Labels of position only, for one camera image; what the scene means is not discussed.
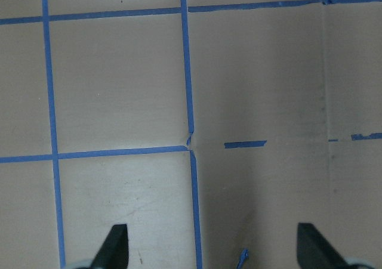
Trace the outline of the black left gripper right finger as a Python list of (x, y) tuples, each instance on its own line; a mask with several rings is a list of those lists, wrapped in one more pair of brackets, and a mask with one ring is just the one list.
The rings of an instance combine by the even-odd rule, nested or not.
[(348, 264), (319, 230), (308, 222), (297, 226), (297, 262), (302, 269), (358, 268)]

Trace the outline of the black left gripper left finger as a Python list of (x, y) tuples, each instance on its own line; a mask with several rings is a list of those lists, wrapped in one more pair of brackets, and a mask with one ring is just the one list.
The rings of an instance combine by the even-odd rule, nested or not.
[(129, 246), (126, 224), (113, 225), (101, 248), (94, 257), (91, 268), (128, 268)]

